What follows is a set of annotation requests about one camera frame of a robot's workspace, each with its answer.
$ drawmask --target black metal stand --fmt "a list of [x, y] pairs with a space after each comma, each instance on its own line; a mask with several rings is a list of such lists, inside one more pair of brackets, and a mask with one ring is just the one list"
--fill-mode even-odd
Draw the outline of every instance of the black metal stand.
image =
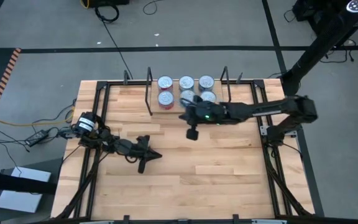
[[301, 79], [357, 24], [358, 12], [343, 9], [333, 17], [292, 69], [281, 76], [284, 93], [287, 96], [295, 95]]
[[[103, 100], [103, 107], [101, 112], [101, 117], [103, 121], [106, 119], [106, 113], [107, 113], [107, 107], [108, 107], [108, 101], [109, 101], [109, 92], [110, 88], [112, 86], [116, 85], [146, 85], [146, 93], [145, 93], [145, 101], [146, 105], [148, 106], [149, 112], [150, 107], [147, 101], [147, 95], [148, 95], [148, 86], [151, 85], [150, 80], [152, 80], [152, 74], [151, 69], [148, 68], [147, 72], [147, 79], [141, 80], [141, 81], [135, 81], [135, 80], [128, 80], [124, 79], [124, 81], [114, 81], [114, 82], [97, 82], [96, 85], [96, 93], [94, 98], [94, 105], [93, 105], [93, 111], [96, 112], [98, 108], [98, 102], [99, 102], [99, 96], [101, 94], [101, 90], [104, 88], [104, 100]], [[263, 80], [241, 80], [239, 77], [237, 80], [230, 80], [229, 74], [227, 72], [227, 67], [224, 68], [223, 74], [221, 76], [221, 82], [222, 84], [227, 84], [227, 90], [229, 93], [229, 100], [231, 100], [231, 91], [230, 91], [230, 85], [238, 84], [238, 85], [250, 85], [250, 89], [252, 92], [252, 99], [254, 103], [258, 103], [258, 97], [257, 97], [257, 88], [260, 88], [260, 92], [262, 94], [262, 100], [264, 102], [267, 101], [267, 95], [264, 87], [264, 81]], [[272, 125], [272, 119], [271, 117], [267, 117], [268, 125]], [[257, 117], [257, 125], [258, 128], [263, 126], [263, 121], [261, 117]], [[262, 149], [263, 149], [263, 155], [264, 155], [264, 161], [265, 161], [265, 167], [267, 170], [267, 178], [268, 178], [268, 185], [269, 185], [269, 191], [270, 196], [272, 199], [272, 209], [275, 215], [274, 219], [267, 219], [267, 220], [256, 220], [256, 219], [239, 219], [238, 214], [233, 215], [233, 219], [230, 220], [129, 220], [129, 216], [124, 216], [123, 220], [114, 220], [114, 223], [119, 224], [163, 224], [163, 223], [177, 223], [177, 224], [207, 224], [207, 223], [220, 223], [220, 224], [240, 224], [240, 223], [269, 223], [269, 224], [283, 224], [288, 221], [288, 223], [358, 223], [358, 220], [348, 220], [348, 219], [341, 219], [341, 218], [324, 218], [319, 217], [317, 215], [312, 215], [309, 212], [307, 212], [301, 204], [296, 200], [296, 198], [292, 195], [292, 193], [288, 190], [282, 164], [280, 160], [280, 156], [278, 153], [277, 148], [273, 148], [273, 150], [276, 153], [276, 168], [274, 168], [271, 160], [270, 160], [270, 154], [269, 154], [269, 145], [267, 144], [266, 136], [263, 136], [260, 131], [260, 140], [262, 143]], [[98, 161], [99, 154], [96, 152], [95, 158]], [[75, 197], [72, 201], [76, 202], [75, 206], [69, 208], [67, 210], [67, 213], [64, 213], [63, 216], [53, 218], [44, 222], [38, 222], [42, 224], [63, 224], [63, 223], [81, 223], [81, 222], [89, 222], [91, 221], [92, 216], [92, 209], [93, 209], [93, 200], [94, 200], [94, 193], [96, 188], [96, 178], [97, 178], [97, 166], [98, 163], [94, 163], [91, 170], [94, 173], [94, 175], [86, 175], [86, 172], [88, 170], [88, 161], [90, 159], [90, 149], [87, 149], [85, 151], [84, 161], [83, 161], [83, 168], [81, 170], [81, 191], [77, 192]], [[89, 189], [89, 197], [88, 197], [88, 203], [86, 206], [86, 216], [85, 217], [79, 217], [80, 215], [80, 204], [81, 204], [81, 198], [82, 194], [85, 191], [86, 187], [91, 184], [91, 187]], [[282, 197], [285, 204], [285, 213], [287, 215], [281, 215], [280, 208], [278, 204], [278, 198], [277, 193], [275, 189], [275, 185], [277, 185], [280, 190], [282, 191]], [[56, 185], [50, 184], [46, 182], [40, 182], [37, 180], [30, 180], [30, 179], [23, 179], [23, 178], [17, 178], [17, 177], [11, 177], [7, 175], [1, 175], [0, 174], [0, 189], [7, 189], [7, 190], [16, 190], [16, 191], [25, 191], [25, 192], [35, 192], [35, 193], [41, 193], [41, 194], [54, 194]], [[299, 215], [298, 217], [291, 215], [291, 206], [294, 208], [294, 210]], [[71, 211], [74, 210], [74, 217], [68, 218]]]

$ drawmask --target black bracket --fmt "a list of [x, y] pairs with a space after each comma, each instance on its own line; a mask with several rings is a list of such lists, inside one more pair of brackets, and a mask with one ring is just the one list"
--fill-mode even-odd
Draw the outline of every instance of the black bracket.
[[240, 84], [241, 83], [241, 78], [242, 78], [242, 72], [239, 75], [239, 77], [237, 78], [236, 84]]
[[265, 88], [264, 80], [254, 80], [254, 84], [259, 88]]
[[240, 224], [239, 214], [233, 214], [233, 224]]
[[107, 85], [107, 81], [98, 81], [96, 84], [96, 91], [103, 89]]
[[128, 80], [131, 78], [129, 77], [128, 71], [124, 70], [124, 85], [128, 85]]
[[122, 220], [122, 224], [129, 224], [129, 215], [124, 215], [124, 219]]
[[229, 93], [229, 101], [231, 102], [231, 92], [230, 92], [230, 81], [229, 81], [229, 71], [227, 70], [227, 66], [224, 67], [222, 75], [221, 75], [221, 81], [223, 80], [223, 76], [226, 74], [226, 81], [227, 81], [227, 92]]
[[146, 102], [147, 109], [149, 111], [150, 116], [153, 116], [152, 110], [150, 109], [150, 104], [147, 98], [149, 97], [149, 85], [153, 82], [152, 70], [150, 67], [147, 68], [147, 78], [146, 78], [146, 95], [144, 101]]

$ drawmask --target tin can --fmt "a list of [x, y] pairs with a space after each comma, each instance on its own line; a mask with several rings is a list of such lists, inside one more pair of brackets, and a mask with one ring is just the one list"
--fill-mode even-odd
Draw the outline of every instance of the tin can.
[[166, 110], [171, 109], [173, 107], [173, 94], [169, 91], [162, 91], [158, 95], [158, 104]]
[[173, 80], [169, 76], [161, 76], [158, 80], [158, 88], [160, 91], [172, 91], [173, 90]]
[[[185, 90], [182, 93], [180, 93], [180, 98], [184, 98], [186, 100], [190, 100], [191, 102], [193, 102], [194, 95], [196, 95], [196, 94], [193, 91]], [[188, 101], [185, 101], [185, 100], [180, 100], [180, 104], [183, 107], [187, 107], [190, 103]]]
[[193, 90], [194, 89], [194, 79], [188, 75], [181, 77], [179, 79], [179, 89], [181, 91]]
[[198, 80], [198, 89], [200, 91], [212, 91], [214, 83], [214, 78], [209, 75], [203, 75], [200, 80]]
[[203, 101], [210, 101], [213, 103], [216, 101], [216, 95], [211, 91], [204, 91], [200, 97], [203, 99]]

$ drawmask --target gray floor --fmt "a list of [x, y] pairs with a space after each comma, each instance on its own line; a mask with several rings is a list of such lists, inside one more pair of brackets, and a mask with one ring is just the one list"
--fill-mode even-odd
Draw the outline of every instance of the gray floor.
[[[120, 6], [121, 16], [109, 30], [121, 47], [187, 45], [272, 46], [266, 16], [259, 0], [182, 0], [158, 2], [158, 12], [142, 12], [148, 0]], [[313, 32], [304, 22], [287, 23], [283, 13], [294, 0], [268, 0], [281, 46], [306, 46]], [[358, 43], [358, 32], [352, 37]], [[93, 10], [78, 1], [5, 0], [0, 10], [0, 47], [73, 48], [112, 47]], [[302, 52], [284, 52], [290, 68]], [[305, 125], [306, 140], [326, 216], [358, 218], [358, 51], [355, 62], [319, 63], [304, 78], [301, 95], [315, 100], [319, 120]], [[133, 52], [124, 53], [134, 78], [153, 74], [220, 75], [229, 67], [231, 77], [265, 78], [279, 72], [275, 52]], [[342, 60], [336, 52], [330, 60]], [[76, 97], [81, 80], [121, 79], [124, 70], [117, 53], [21, 54], [0, 102], [0, 119], [29, 123], [52, 118]], [[0, 124], [16, 139], [32, 134], [31, 128]], [[12, 168], [0, 146], [0, 169]], [[65, 141], [35, 146], [25, 152], [10, 144], [19, 166], [60, 158]]]

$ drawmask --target wooden table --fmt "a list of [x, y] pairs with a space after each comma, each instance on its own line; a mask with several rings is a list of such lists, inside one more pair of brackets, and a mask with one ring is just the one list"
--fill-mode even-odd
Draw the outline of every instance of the wooden table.
[[[280, 80], [264, 82], [269, 101], [284, 97]], [[74, 121], [82, 112], [92, 110], [96, 83], [81, 82]], [[227, 88], [222, 92], [227, 96]], [[231, 95], [232, 102], [253, 103], [249, 86], [231, 85]], [[131, 220], [231, 219], [232, 214], [240, 218], [274, 217], [255, 118], [234, 126], [200, 125], [199, 140], [191, 141], [186, 139], [189, 127], [177, 113], [150, 116], [144, 97], [145, 86], [111, 87], [106, 124], [113, 134], [133, 142], [137, 136], [149, 134], [151, 147], [163, 157], [148, 162], [144, 174], [138, 174], [137, 163], [108, 155], [99, 165], [92, 220], [122, 220], [124, 215], [130, 215]], [[272, 116], [275, 124], [285, 117]], [[68, 141], [65, 156], [77, 143], [78, 139]], [[295, 138], [286, 137], [285, 143], [297, 147]], [[77, 150], [62, 165], [53, 217], [62, 212], [78, 188], [84, 150]], [[288, 188], [313, 213], [299, 153], [282, 146], [280, 155]], [[277, 185], [276, 191], [284, 214]], [[85, 215], [86, 201], [81, 215]]]

